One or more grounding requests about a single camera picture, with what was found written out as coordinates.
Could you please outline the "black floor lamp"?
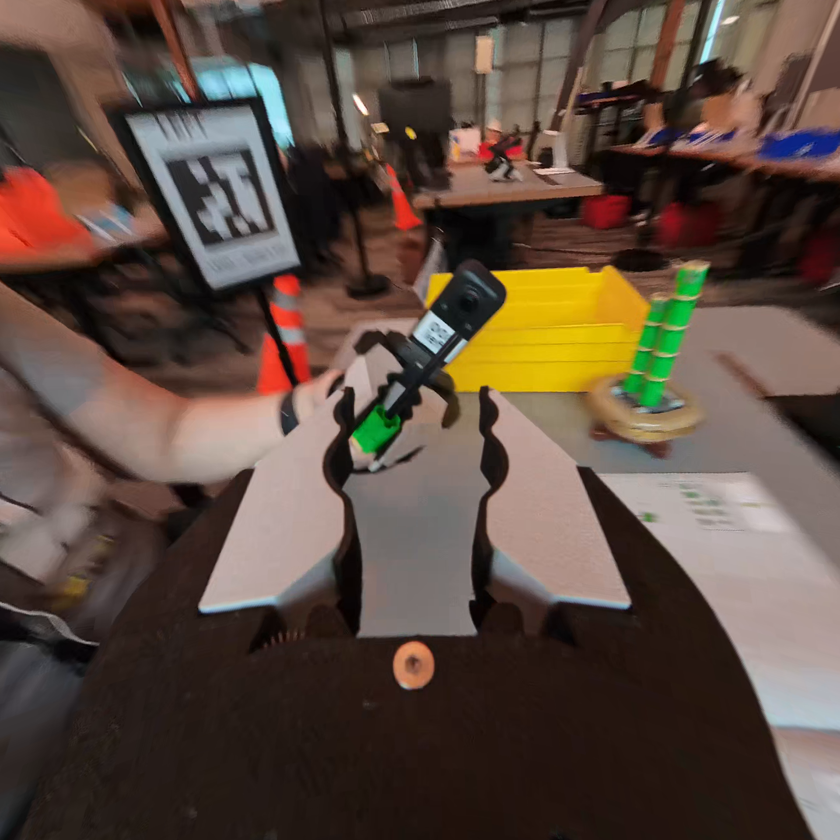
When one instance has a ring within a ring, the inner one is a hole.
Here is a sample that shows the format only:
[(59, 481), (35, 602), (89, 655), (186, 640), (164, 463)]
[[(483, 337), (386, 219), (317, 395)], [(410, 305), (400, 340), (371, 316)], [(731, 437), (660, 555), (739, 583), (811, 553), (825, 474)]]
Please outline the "black floor lamp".
[[(325, 1), (317, 1), (317, 6), (322, 39), (322, 57), (327, 73), (333, 117), (338, 135), (338, 160), (349, 181), (353, 182), (355, 179), (355, 170), (351, 160), (347, 125), (343, 116), (340, 81), (329, 26), (327, 4)], [(346, 286), (347, 294), (354, 300), (379, 298), (391, 289), (391, 281), (387, 276), (374, 273), (371, 270), (359, 204), (354, 197), (350, 200), (350, 221), (353, 231), (353, 241), (359, 258), (360, 273), (348, 282)]]
[(622, 272), (648, 273), (669, 268), (670, 259), (651, 248), (633, 247), (617, 252), (611, 264)]

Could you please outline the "person's left forearm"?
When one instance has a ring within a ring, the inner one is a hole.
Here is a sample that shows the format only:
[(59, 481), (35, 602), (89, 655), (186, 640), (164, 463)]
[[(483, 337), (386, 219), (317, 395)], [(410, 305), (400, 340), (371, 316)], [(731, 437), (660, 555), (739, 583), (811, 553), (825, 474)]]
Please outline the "person's left forearm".
[(125, 473), (206, 484), (253, 468), (282, 439), (279, 395), (186, 398), (147, 381), (2, 286), (2, 369), (38, 409)]

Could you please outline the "person's left hand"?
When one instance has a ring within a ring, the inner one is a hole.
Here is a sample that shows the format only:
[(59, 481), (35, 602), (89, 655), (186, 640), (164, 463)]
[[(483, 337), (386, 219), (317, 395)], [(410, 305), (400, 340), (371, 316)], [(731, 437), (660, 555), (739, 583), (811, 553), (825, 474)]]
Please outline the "person's left hand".
[(299, 425), (314, 414), (334, 392), (343, 386), (344, 372), (327, 370), (317, 378), (296, 386), (295, 403)]

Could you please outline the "black monitor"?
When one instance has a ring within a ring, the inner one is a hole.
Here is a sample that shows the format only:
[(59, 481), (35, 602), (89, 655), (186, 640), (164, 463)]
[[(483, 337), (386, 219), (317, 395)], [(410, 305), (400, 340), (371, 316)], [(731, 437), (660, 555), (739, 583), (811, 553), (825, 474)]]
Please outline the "black monitor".
[(397, 80), (379, 87), (381, 122), (392, 138), (406, 129), (415, 133), (447, 134), (453, 122), (452, 84), (449, 80), (420, 77)]

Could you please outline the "orange traffic cone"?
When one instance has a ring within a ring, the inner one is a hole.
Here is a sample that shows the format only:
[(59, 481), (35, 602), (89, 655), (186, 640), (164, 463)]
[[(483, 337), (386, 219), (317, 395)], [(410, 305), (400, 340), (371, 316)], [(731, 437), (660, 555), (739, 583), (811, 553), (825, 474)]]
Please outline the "orange traffic cone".
[(390, 164), (385, 165), (385, 174), (391, 189), (396, 229), (407, 232), (423, 226), (424, 222), (414, 213), (396, 172)]
[(266, 321), (256, 382), (260, 395), (287, 393), (294, 384), (311, 379), (300, 291), (299, 279), (284, 274), (273, 279), (270, 292), (259, 294), (258, 303)]

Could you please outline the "bamboo brick model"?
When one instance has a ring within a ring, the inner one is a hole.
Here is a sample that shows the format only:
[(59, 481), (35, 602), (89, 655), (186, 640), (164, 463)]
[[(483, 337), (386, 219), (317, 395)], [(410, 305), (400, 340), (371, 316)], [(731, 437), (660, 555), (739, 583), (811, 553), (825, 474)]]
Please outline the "bamboo brick model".
[(595, 382), (584, 396), (590, 439), (667, 459), (673, 443), (701, 425), (697, 399), (673, 382), (673, 373), (709, 269), (702, 259), (684, 263), (670, 295), (652, 298), (629, 371)]

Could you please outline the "open instruction booklet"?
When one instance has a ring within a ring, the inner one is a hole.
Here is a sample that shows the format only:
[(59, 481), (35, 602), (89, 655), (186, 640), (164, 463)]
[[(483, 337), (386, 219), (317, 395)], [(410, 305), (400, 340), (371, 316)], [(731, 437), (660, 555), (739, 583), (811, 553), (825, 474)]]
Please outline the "open instruction booklet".
[(750, 473), (599, 477), (727, 632), (815, 838), (839, 838), (838, 572)]

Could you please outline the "red canister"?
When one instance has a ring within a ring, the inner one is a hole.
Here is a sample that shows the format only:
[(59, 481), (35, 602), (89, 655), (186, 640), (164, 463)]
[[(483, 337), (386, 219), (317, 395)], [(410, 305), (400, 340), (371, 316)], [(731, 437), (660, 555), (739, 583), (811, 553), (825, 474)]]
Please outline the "red canister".
[(587, 196), (581, 203), (581, 224), (594, 230), (620, 228), (627, 223), (632, 207), (629, 195)]
[(718, 241), (722, 216), (716, 201), (669, 203), (659, 216), (655, 241), (665, 249), (712, 246)]
[(813, 233), (802, 247), (796, 264), (797, 276), (809, 286), (823, 286), (833, 277), (838, 261), (838, 232), (829, 229)]

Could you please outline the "large blue bin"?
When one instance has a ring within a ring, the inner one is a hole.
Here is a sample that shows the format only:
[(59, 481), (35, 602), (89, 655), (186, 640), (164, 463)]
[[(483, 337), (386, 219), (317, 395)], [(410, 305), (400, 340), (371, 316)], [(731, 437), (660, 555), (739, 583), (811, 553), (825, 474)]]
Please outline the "large blue bin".
[(768, 161), (826, 161), (839, 149), (839, 129), (818, 127), (766, 133), (756, 156)]

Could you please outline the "green round lego brick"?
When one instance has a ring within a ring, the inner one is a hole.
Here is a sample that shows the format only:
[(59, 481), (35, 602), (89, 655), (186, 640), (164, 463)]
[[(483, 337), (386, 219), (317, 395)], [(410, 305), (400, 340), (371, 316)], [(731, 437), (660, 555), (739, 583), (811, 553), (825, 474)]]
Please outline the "green round lego brick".
[(398, 414), (389, 414), (381, 402), (376, 402), (360, 420), (350, 441), (363, 455), (376, 456), (400, 433), (402, 425)]

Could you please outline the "orange plastic case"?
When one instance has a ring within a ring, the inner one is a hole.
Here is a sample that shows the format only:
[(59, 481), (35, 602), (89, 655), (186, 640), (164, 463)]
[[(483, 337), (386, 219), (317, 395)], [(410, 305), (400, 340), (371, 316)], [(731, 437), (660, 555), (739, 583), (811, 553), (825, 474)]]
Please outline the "orange plastic case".
[(53, 266), (95, 256), (87, 229), (68, 216), (56, 189), (28, 167), (8, 167), (1, 182), (2, 266)]

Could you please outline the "framed marker sign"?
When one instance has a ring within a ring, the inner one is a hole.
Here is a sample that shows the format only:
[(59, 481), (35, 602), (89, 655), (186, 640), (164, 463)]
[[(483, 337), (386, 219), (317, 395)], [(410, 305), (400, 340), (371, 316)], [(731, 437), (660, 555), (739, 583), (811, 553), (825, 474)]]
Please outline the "framed marker sign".
[(299, 272), (300, 226), (261, 98), (106, 114), (176, 254), (208, 293)]

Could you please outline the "yellow bin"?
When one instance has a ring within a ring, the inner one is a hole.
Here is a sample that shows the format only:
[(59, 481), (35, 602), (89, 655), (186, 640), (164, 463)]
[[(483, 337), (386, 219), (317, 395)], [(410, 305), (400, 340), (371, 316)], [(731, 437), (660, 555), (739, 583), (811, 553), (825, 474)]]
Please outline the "yellow bin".
[(502, 308), (446, 366), (459, 392), (586, 392), (629, 371), (648, 301), (613, 266), (500, 270)]

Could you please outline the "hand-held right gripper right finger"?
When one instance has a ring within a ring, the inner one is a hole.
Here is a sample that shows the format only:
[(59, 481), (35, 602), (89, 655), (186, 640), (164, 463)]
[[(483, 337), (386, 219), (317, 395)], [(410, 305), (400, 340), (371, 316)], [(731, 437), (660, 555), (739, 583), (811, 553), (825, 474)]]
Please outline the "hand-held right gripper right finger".
[(632, 605), (579, 467), (495, 389), (479, 390), (479, 501), (471, 555), (476, 625), (510, 604), (523, 625), (563, 606), (625, 613)]

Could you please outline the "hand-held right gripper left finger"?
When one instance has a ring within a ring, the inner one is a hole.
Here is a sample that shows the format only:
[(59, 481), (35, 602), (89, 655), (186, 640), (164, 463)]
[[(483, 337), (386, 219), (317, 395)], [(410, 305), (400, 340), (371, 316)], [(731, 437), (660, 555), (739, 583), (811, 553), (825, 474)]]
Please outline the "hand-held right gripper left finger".
[(285, 631), (313, 609), (361, 623), (361, 543), (344, 491), (353, 473), (354, 391), (333, 393), (254, 468), (198, 603), (203, 615), (272, 610)]

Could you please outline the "background table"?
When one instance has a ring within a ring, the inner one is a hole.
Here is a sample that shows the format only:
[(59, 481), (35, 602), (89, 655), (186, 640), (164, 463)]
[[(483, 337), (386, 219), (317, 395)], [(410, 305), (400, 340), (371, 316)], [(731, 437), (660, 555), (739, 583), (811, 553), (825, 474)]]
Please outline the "background table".
[(577, 171), (540, 175), (533, 165), (515, 161), (520, 180), (495, 182), (478, 163), (457, 164), (444, 190), (419, 190), (413, 197), (415, 209), (488, 207), (495, 205), (546, 203), (568, 198), (598, 196), (604, 186)]

